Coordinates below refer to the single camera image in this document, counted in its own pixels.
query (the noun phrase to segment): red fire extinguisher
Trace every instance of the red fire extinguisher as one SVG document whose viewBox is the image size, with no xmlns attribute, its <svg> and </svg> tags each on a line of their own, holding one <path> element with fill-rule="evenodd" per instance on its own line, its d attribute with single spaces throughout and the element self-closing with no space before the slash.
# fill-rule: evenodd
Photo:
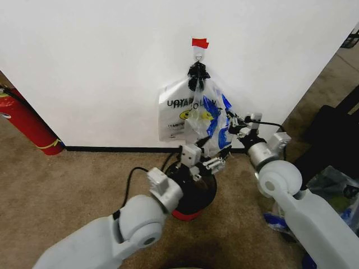
<svg viewBox="0 0 359 269">
<path fill-rule="evenodd" d="M 45 154 L 55 155 L 63 150 L 60 140 L 16 89 L 0 91 L 0 115 L 7 118 Z"/>
</svg>

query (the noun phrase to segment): beige carpet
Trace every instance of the beige carpet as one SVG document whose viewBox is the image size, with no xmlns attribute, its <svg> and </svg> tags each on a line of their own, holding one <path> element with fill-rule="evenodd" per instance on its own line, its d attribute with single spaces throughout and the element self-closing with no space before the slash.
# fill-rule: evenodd
<svg viewBox="0 0 359 269">
<path fill-rule="evenodd" d="M 335 56 L 286 121 L 288 158 L 306 149 L 300 134 L 325 103 L 336 105 L 359 84 L 358 72 Z M 31 268 L 48 247 L 121 205 L 135 165 L 161 166 L 166 154 L 62 152 L 46 156 L 0 119 L 0 268 Z M 170 217 L 162 239 L 121 268 L 301 268 L 302 249 L 269 229 L 246 156 L 233 155 L 218 174 L 218 194 L 192 222 Z M 136 172 L 130 196 L 148 192 Z"/>
</svg>

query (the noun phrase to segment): white wall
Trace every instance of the white wall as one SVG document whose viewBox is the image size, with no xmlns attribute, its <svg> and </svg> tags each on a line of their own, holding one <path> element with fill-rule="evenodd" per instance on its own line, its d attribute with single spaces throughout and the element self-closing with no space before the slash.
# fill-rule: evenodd
<svg viewBox="0 0 359 269">
<path fill-rule="evenodd" d="M 357 23 L 359 0 L 1 0 L 0 69 L 67 146 L 163 147 L 159 89 L 191 37 L 238 110 L 283 122 Z M 267 137 L 272 128 L 263 128 Z"/>
</svg>

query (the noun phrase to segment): black baseboard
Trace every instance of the black baseboard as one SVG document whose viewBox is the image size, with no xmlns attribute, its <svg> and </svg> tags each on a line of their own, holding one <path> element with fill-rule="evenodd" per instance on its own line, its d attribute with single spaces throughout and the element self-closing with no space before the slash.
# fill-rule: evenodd
<svg viewBox="0 0 359 269">
<path fill-rule="evenodd" d="M 66 146 L 68 151 L 87 151 L 87 152 L 151 152 L 151 153 L 170 153 L 179 152 L 178 147 L 78 147 Z M 245 153 L 245 149 L 231 149 L 231 153 Z"/>
</svg>

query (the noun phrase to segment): black cable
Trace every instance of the black cable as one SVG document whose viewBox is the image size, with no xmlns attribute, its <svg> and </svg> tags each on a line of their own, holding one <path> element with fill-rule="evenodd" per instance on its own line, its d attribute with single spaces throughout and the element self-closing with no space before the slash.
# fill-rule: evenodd
<svg viewBox="0 0 359 269">
<path fill-rule="evenodd" d="M 264 124 L 264 125 L 272 125 L 272 126 L 277 126 L 279 127 L 280 129 L 282 129 L 282 132 L 286 132 L 286 130 L 284 130 L 283 126 L 278 124 L 278 123 L 273 123 L 273 122 L 261 122 L 261 121 L 258 121 L 258 120 L 251 120 L 251 122 L 253 123 L 258 123 L 258 124 Z"/>
<path fill-rule="evenodd" d="M 168 161 L 172 158 L 172 156 L 174 155 L 174 153 L 175 153 L 175 152 L 172 152 L 170 155 L 167 156 L 167 158 L 165 159 L 165 161 L 164 161 L 164 163 L 163 163 L 163 165 L 162 165 L 162 167 L 161 167 L 161 171 L 164 170 L 164 168 L 166 167 Z"/>
<path fill-rule="evenodd" d="M 284 127 L 278 123 L 273 123 L 273 122 L 261 122 L 261 121 L 258 121 L 258 120 L 251 120 L 251 122 L 253 123 L 258 123 L 258 124 L 263 124 L 263 125 L 272 125 L 272 126 L 277 126 L 279 127 L 282 132 L 286 132 L 286 130 L 284 129 Z M 285 146 L 283 148 L 283 160 L 286 161 L 287 160 L 287 146 Z"/>
<path fill-rule="evenodd" d="M 128 175 L 128 178 L 127 178 L 126 194 L 125 194 L 125 199 L 123 199 L 123 203 L 122 203 L 121 208 L 124 207 L 125 204 L 127 203 L 128 193 L 129 193 L 129 191 L 130 191 L 131 177 L 132 177 L 132 174 L 134 173 L 135 170 L 142 170 L 142 171 L 144 171 L 144 172 L 146 172 L 146 173 L 148 172 L 147 169 L 142 168 L 142 167 L 139 167 L 139 166 L 137 166 L 137 167 L 135 167 L 135 168 L 133 168 L 133 169 L 131 170 L 131 172 L 130 172 L 130 174 Z"/>
</svg>

